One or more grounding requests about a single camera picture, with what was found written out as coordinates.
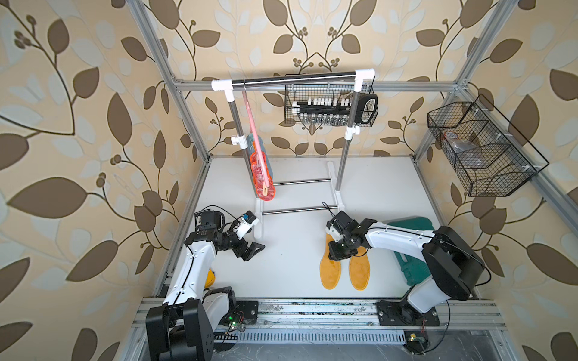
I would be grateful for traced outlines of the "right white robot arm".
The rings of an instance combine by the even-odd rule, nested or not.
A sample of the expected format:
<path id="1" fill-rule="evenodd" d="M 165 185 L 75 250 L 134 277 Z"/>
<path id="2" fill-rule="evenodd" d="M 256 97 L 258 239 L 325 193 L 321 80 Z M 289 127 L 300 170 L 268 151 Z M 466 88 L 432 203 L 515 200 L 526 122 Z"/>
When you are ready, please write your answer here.
<path id="1" fill-rule="evenodd" d="M 427 265 L 430 275 L 399 302 L 404 313 L 422 316 L 450 299 L 468 300 L 486 270 L 483 260 L 450 227 L 410 230 L 369 218 L 357 222 L 341 211 L 327 222 L 326 231 L 334 239 L 328 246 L 329 260 L 347 260 L 357 256 L 359 248 L 385 249 Z"/>

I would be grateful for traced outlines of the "yellow tape measure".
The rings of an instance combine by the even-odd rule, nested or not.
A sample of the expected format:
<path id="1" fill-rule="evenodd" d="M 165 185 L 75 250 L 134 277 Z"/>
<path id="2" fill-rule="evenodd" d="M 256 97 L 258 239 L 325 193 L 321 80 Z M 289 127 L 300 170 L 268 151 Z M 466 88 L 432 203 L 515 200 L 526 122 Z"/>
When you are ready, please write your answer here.
<path id="1" fill-rule="evenodd" d="M 215 283 L 215 273 L 213 272 L 212 269 L 209 269 L 204 288 L 209 289 L 214 283 Z"/>

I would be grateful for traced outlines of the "pink clip hanger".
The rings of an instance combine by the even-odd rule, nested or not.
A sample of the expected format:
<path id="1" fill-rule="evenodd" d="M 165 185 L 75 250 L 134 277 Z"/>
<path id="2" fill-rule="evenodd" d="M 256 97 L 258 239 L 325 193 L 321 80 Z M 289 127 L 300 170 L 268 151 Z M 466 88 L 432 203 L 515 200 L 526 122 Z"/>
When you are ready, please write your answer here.
<path id="1" fill-rule="evenodd" d="M 255 142 L 255 145 L 256 145 L 256 148 L 257 148 L 257 153 L 258 153 L 258 156 L 259 156 L 259 159 L 260 159 L 260 162 L 261 162 L 261 166 L 262 166 L 263 172 L 265 172 L 265 165 L 266 165 L 266 163 L 265 163 L 265 161 L 263 160 L 263 155 L 262 155 L 262 153 L 261 153 L 260 144 L 259 144 L 259 141 L 258 141 L 258 138 L 257 138 L 259 135 L 257 134 L 257 127 L 256 127 L 256 124 L 255 124 L 255 121 L 254 121 L 254 116 L 253 116 L 253 113 L 252 113 L 252 110 L 251 110 L 250 102 L 249 102 L 249 100 L 248 100 L 247 92 L 246 92 L 246 91 L 243 91 L 243 92 L 242 92 L 242 95 L 243 95 L 243 100 L 244 100 L 244 102 L 245 102 L 245 108 L 246 108 L 246 111 L 247 111 L 247 113 L 248 113 L 248 119 L 249 119 L 249 126 L 250 126 L 250 130 L 251 130 L 251 134 L 254 136 L 254 142 Z"/>

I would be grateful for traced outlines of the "grey blue insole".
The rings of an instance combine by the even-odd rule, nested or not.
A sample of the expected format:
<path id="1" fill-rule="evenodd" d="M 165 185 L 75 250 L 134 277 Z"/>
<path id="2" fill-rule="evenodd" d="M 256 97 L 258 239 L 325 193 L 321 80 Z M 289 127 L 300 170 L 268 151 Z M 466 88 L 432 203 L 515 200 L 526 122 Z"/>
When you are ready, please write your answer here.
<path id="1" fill-rule="evenodd" d="M 260 136 L 257 137 L 259 144 L 260 144 L 260 149 L 261 149 L 261 153 L 263 155 L 263 160 L 265 161 L 266 165 L 265 165 L 265 169 L 266 169 L 266 178 L 269 180 L 269 185 L 272 186 L 273 185 L 273 181 L 272 181 L 272 171 L 270 170 L 270 163 L 269 163 L 269 159 L 268 156 L 266 154 L 266 149 L 265 146 L 263 144 L 263 141 L 261 139 Z M 256 181 L 263 181 L 265 179 L 265 177 L 262 177 L 262 169 L 261 169 L 261 165 L 260 165 L 260 159 L 257 153 L 257 148 L 254 142 L 254 136 L 252 134 L 248 135 L 247 137 L 247 142 L 248 142 L 248 154 L 249 154 L 249 160 L 250 160 L 250 169 L 251 169 L 251 179 L 253 181 L 253 183 L 255 183 Z"/>

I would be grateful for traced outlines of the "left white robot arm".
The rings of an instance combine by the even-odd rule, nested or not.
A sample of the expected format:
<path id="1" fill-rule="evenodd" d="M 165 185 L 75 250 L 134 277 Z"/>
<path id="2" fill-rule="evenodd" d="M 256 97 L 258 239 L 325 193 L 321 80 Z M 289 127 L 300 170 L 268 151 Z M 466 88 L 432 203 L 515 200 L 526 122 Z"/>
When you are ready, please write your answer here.
<path id="1" fill-rule="evenodd" d="M 259 223 L 247 211 L 227 222 L 222 208 L 207 207 L 194 215 L 194 230 L 186 237 L 163 303 L 145 318 L 152 360 L 210 360 L 218 327 L 227 338 L 242 332 L 257 318 L 257 302 L 239 303 L 231 287 L 212 289 L 208 277 L 218 252 L 232 251 L 247 262 L 264 250 L 245 235 Z"/>

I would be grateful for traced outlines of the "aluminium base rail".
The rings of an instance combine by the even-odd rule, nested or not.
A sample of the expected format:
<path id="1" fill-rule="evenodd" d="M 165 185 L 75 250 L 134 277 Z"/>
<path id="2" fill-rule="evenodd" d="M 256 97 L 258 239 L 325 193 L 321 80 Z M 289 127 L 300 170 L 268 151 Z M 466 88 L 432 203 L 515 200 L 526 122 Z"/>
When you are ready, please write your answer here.
<path id="1" fill-rule="evenodd" d="M 403 344 L 408 333 L 502 331 L 489 300 L 449 301 L 414 325 L 396 321 L 378 299 L 240 299 L 215 332 L 221 344 Z"/>

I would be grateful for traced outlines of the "yellow fuzzy insole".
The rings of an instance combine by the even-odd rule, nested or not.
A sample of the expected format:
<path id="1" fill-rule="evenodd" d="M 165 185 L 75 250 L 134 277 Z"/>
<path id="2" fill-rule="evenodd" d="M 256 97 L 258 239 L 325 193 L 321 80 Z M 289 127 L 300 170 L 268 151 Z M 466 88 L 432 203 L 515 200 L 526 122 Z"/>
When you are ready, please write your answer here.
<path id="1" fill-rule="evenodd" d="M 355 290 L 365 290 L 369 284 L 371 268 L 367 251 L 367 248 L 359 247 L 349 262 L 349 278 Z"/>
<path id="2" fill-rule="evenodd" d="M 331 235 L 326 235 L 325 252 L 319 266 L 321 283 L 327 290 L 332 290 L 338 285 L 342 271 L 341 264 L 330 259 L 329 244 L 333 240 Z"/>

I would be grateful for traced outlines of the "green plastic tool case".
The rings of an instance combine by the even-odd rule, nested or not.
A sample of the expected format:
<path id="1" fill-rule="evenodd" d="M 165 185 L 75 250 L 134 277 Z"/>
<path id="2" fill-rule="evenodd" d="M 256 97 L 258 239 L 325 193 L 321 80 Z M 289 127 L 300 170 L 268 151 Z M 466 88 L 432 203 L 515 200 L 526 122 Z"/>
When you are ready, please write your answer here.
<path id="1" fill-rule="evenodd" d="M 418 231 L 434 231 L 434 226 L 428 218 L 413 217 L 401 219 L 398 221 L 388 221 L 388 225 L 393 227 L 405 228 Z M 394 255 L 400 265 L 401 272 L 406 279 L 406 284 L 413 287 L 423 282 L 430 276 L 429 268 L 425 262 L 406 254 L 394 252 Z"/>

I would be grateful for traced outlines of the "red patterned insole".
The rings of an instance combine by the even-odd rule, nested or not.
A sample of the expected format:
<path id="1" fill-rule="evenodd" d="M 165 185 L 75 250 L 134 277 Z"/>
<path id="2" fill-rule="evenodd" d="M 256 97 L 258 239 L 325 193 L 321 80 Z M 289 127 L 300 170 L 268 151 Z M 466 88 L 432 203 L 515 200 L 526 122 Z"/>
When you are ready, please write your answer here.
<path id="1" fill-rule="evenodd" d="M 251 155 L 250 160 L 257 197 L 265 202 L 272 201 L 275 198 L 275 186 L 272 182 L 272 176 L 269 174 L 269 163 L 266 163 L 265 172 L 263 172 L 260 159 L 256 152 Z"/>

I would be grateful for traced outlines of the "metal clothes rack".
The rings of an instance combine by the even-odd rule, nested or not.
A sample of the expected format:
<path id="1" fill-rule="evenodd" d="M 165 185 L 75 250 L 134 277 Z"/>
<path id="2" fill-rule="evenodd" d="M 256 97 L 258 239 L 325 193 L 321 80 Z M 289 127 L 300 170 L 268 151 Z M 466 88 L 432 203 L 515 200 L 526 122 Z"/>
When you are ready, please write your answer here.
<path id="1" fill-rule="evenodd" d="M 340 194 L 346 161 L 352 139 L 361 128 L 372 126 L 378 109 L 378 98 L 373 92 L 373 69 L 318 75 L 289 75 L 277 78 L 243 80 L 214 80 L 211 88 L 222 92 L 233 117 L 237 136 L 232 143 L 242 151 L 245 167 L 256 198 L 257 214 L 262 217 L 263 201 L 272 193 L 274 183 L 267 168 L 265 152 L 259 142 L 257 127 L 248 101 L 247 92 L 265 87 L 284 87 L 284 109 L 290 118 L 305 125 L 343 126 L 344 145 L 341 148 L 339 168 L 329 164 L 329 182 L 335 201 L 334 209 L 343 211 Z"/>

